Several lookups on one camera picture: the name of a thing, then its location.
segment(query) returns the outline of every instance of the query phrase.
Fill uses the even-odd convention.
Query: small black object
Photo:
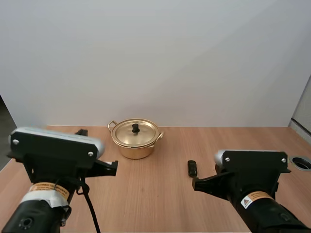
[[[188,161],[188,175],[190,177],[197,177],[198,169],[196,167],[196,162],[194,160]]]
[[[132,127],[133,127],[133,130],[132,130],[133,133],[139,133],[140,129],[138,128],[138,124],[133,124]]]
[[[76,135],[87,136],[87,130],[80,129],[78,132],[75,133]]]

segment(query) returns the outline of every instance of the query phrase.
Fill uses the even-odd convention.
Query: black cable
[[[101,233],[101,230],[99,229],[98,221],[97,221],[97,218],[96,218],[95,210],[93,208],[91,199],[88,196],[89,187],[86,184],[86,179],[85,178],[81,178],[81,182],[84,183],[84,185],[82,186],[82,190],[83,190],[84,197],[86,198],[86,202],[88,204],[89,210],[91,211],[91,215],[92,215],[92,218],[93,218],[93,221],[94,221],[94,225],[95,225],[95,228],[96,228],[96,233]]]

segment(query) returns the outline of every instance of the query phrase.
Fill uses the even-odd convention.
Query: pot handle
[[[115,122],[114,120],[112,120],[111,122],[109,122],[109,124],[107,125],[107,128],[109,129],[110,132],[111,132],[110,125],[111,125],[112,123],[113,123],[114,125],[117,125],[117,122]]]
[[[159,134],[159,136],[158,136],[157,139],[155,140],[155,143],[156,143],[158,140],[160,140],[160,139],[163,138],[164,133],[165,133],[165,132],[161,132],[161,133]]]

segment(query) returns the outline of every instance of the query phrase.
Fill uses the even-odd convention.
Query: black cylinder
[[[67,202],[70,204],[76,187],[67,182],[57,184],[69,191]],[[2,233],[60,233],[61,222],[65,215],[62,207],[51,208],[45,200],[24,201],[19,204]]]
[[[273,198],[261,198],[245,208],[241,201],[246,195],[230,196],[229,200],[253,233],[282,232],[281,229],[308,229],[289,210]]]

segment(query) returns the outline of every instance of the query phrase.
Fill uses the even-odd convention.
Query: pot lid knob
[[[139,133],[140,129],[138,128],[138,124],[133,124],[132,127],[133,127],[133,130],[132,130],[133,133]]]

